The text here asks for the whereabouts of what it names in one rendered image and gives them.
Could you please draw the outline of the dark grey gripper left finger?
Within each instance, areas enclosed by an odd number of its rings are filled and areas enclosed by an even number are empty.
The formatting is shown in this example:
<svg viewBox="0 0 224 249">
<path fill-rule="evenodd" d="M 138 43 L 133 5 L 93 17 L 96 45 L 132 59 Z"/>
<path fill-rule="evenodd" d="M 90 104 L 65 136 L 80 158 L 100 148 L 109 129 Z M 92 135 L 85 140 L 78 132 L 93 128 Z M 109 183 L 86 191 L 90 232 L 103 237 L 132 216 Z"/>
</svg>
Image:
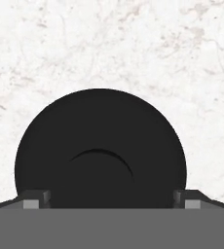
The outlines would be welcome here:
<svg viewBox="0 0 224 249">
<path fill-rule="evenodd" d="M 0 202 L 5 209 L 45 209 L 50 208 L 51 192 L 48 190 L 26 190 L 14 199 Z"/>
</svg>

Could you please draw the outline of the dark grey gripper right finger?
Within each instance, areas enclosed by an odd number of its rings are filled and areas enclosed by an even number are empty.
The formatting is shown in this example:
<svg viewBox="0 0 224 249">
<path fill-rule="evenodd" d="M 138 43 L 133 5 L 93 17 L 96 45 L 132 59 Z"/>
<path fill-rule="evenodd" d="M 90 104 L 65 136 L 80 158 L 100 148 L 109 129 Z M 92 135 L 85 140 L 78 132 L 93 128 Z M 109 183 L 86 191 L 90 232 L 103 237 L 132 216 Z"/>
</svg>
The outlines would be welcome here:
<svg viewBox="0 0 224 249">
<path fill-rule="evenodd" d="M 178 190 L 173 194 L 174 208 L 179 209 L 224 209 L 224 203 L 210 199 L 198 190 Z"/>
</svg>

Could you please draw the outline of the black round blender lid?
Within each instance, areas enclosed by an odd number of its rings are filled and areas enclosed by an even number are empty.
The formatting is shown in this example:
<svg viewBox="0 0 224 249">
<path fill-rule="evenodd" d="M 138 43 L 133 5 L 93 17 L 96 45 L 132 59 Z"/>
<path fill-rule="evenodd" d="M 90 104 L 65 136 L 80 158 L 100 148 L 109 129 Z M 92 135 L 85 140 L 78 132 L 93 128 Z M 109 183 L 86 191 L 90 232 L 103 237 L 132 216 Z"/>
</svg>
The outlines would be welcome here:
<svg viewBox="0 0 224 249">
<path fill-rule="evenodd" d="M 29 125 L 16 188 L 48 190 L 54 208 L 170 208 L 186 186 L 181 143 L 144 100 L 113 89 L 70 93 Z"/>
</svg>

